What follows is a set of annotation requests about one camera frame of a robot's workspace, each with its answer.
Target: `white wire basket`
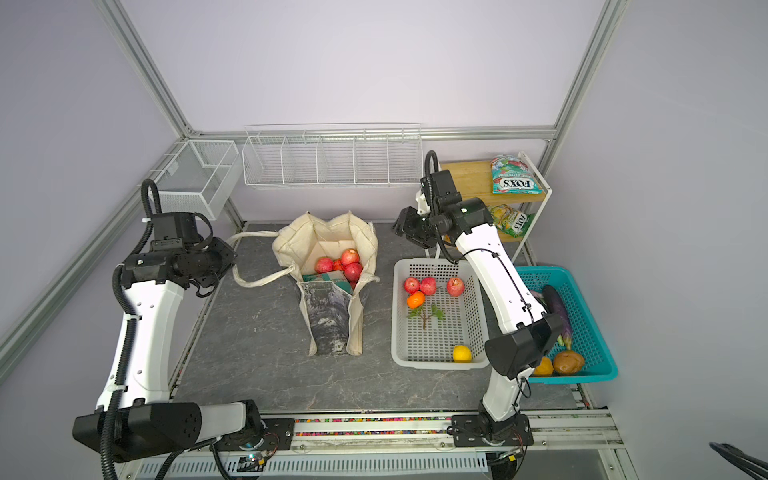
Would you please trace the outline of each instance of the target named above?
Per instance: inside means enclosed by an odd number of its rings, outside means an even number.
[[[425,316],[409,317],[406,300],[408,292],[403,283],[409,276],[419,281],[433,276],[437,292],[424,302]],[[450,296],[445,289],[448,279],[457,276],[464,280],[464,293]],[[395,284],[392,292],[392,359],[402,366],[416,369],[469,370],[488,365],[485,342],[488,325],[482,305],[480,282],[469,262],[461,260],[453,265],[444,259],[406,258],[395,264]],[[432,305],[444,313],[443,318],[433,316]],[[453,348],[467,346],[472,361],[453,361]]]
[[[254,188],[417,184],[422,176],[417,127],[247,131],[243,175]]]
[[[240,179],[242,161],[233,141],[185,141],[156,180],[163,211],[216,220]]]

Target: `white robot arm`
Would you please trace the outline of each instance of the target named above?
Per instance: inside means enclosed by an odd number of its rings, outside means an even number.
[[[148,195],[150,188],[155,212]],[[75,440],[100,452],[102,474],[108,480],[118,478],[115,462],[170,452],[173,461],[182,451],[202,445],[214,450],[217,467],[225,476],[217,454],[220,439],[226,449],[229,445],[232,449],[254,451],[265,435],[275,435],[275,443],[287,447],[279,435],[267,431],[267,423],[260,418],[253,400],[213,406],[170,401],[170,336],[184,291],[196,286],[198,296],[210,295],[213,290],[203,295],[200,289],[215,289],[234,265],[236,254],[214,237],[213,231],[207,238],[197,232],[196,216],[210,229],[205,217],[180,212],[163,214],[159,198],[154,182],[145,180],[141,199],[147,228],[112,277],[112,290],[124,315],[109,380],[95,412],[77,417],[72,427]],[[142,253],[153,230],[151,248]]]
[[[518,413],[521,388],[535,366],[562,332],[562,321],[548,315],[532,296],[499,240],[493,219],[478,198],[462,199],[451,173],[438,171],[437,155],[427,153],[419,210],[407,207],[392,229],[422,248],[439,246],[444,258],[455,263],[445,248],[447,236],[477,273],[488,294],[502,336],[485,343],[493,371],[477,418],[454,415],[456,446],[478,446],[477,438],[491,445],[511,442],[513,433],[525,432],[528,420]]]

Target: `red apple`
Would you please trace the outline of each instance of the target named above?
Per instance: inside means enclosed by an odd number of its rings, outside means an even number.
[[[418,292],[420,286],[421,284],[419,283],[419,281],[412,276],[409,276],[408,278],[406,278],[406,282],[402,285],[402,287],[406,289],[406,292],[408,293]]]
[[[344,250],[344,253],[341,254],[341,264],[343,266],[347,266],[350,263],[359,263],[360,262],[360,255],[357,254],[357,250],[353,248],[348,248]]]
[[[437,280],[434,277],[428,276],[422,280],[422,285],[419,287],[426,296],[434,295],[437,291]]]
[[[362,265],[359,263],[350,263],[349,265],[344,267],[344,276],[347,280],[350,282],[356,282],[360,279],[360,274],[362,273]]]
[[[448,285],[445,286],[448,290],[448,295],[459,296],[464,293],[464,281],[457,276],[448,279]]]
[[[317,273],[328,273],[333,270],[333,260],[330,257],[320,257],[315,262],[315,271]]]

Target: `black mount plate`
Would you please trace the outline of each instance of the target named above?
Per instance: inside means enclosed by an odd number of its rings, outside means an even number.
[[[293,427],[296,424],[295,419],[262,419],[266,423],[266,431],[268,433],[274,433],[277,435],[279,441],[277,442],[278,450],[290,450],[290,443],[293,440]],[[259,447],[260,450],[272,450],[275,448],[274,435],[267,435],[264,438],[266,445]],[[223,445],[219,444],[219,450],[223,452],[242,452],[237,445],[229,445],[228,442],[223,442]]]
[[[457,447],[489,447],[489,446],[516,446],[520,445],[518,435],[523,440],[523,445],[533,445],[533,434],[528,426],[528,417],[518,413],[514,417],[506,420],[505,423],[511,423],[509,437],[500,445],[490,445],[480,435],[481,424],[478,415],[454,415],[451,417],[451,424],[456,427],[453,432],[453,444]]]

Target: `teal basket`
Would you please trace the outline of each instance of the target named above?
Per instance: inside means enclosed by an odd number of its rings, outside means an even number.
[[[573,350],[584,357],[584,368],[579,373],[569,376],[557,376],[557,373],[553,376],[532,376],[528,381],[550,384],[594,383],[616,378],[616,363],[571,273],[559,266],[520,266],[517,271],[529,290],[540,293],[544,285],[552,285],[558,291],[574,331]],[[555,343],[547,356],[554,360],[554,356],[563,350],[565,347]]]

